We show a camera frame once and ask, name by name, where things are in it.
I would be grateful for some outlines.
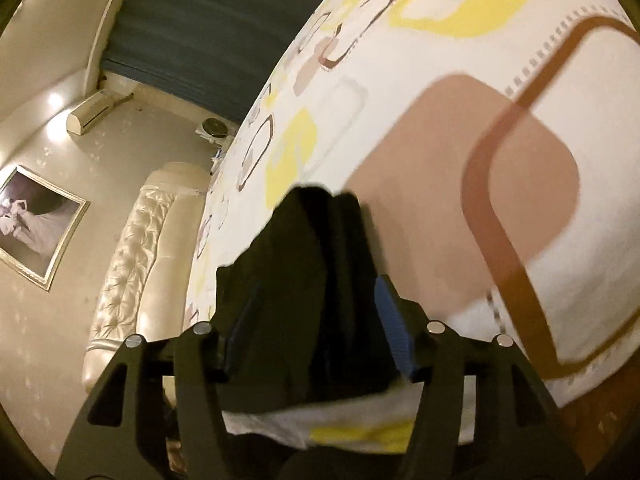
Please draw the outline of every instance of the wall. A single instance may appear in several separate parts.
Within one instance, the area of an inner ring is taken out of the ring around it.
[[[0,170],[22,164],[91,202],[49,292],[0,262],[0,402],[53,470],[85,399],[82,360],[104,274],[146,176],[169,160],[210,167],[196,124],[133,99],[82,137],[60,114]]]
[[[0,37],[0,164],[82,96],[108,1],[24,0]]]

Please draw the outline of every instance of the gold picture frame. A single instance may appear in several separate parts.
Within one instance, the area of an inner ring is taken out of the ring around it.
[[[16,165],[0,184],[0,260],[49,290],[89,202]]]

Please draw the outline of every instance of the air conditioner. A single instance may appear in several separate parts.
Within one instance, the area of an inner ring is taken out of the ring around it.
[[[66,118],[70,134],[84,135],[87,130],[107,114],[122,96],[110,90],[100,90],[78,105]]]

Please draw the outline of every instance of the wooden floor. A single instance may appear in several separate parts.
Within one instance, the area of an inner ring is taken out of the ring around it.
[[[587,470],[602,459],[640,406],[640,351],[618,373],[561,410]]]

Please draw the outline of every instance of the silver screw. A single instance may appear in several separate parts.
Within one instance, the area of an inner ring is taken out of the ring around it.
[[[439,321],[431,321],[427,325],[427,330],[432,334],[442,334],[447,328]]]
[[[510,346],[513,346],[513,339],[511,338],[511,336],[508,336],[506,334],[500,334],[496,338],[496,341],[498,342],[498,345],[504,348],[509,348]]]
[[[142,336],[138,334],[130,335],[124,340],[124,344],[129,348],[135,348],[142,344]]]
[[[198,335],[205,335],[211,332],[211,325],[209,321],[201,321],[193,325],[193,333]]]

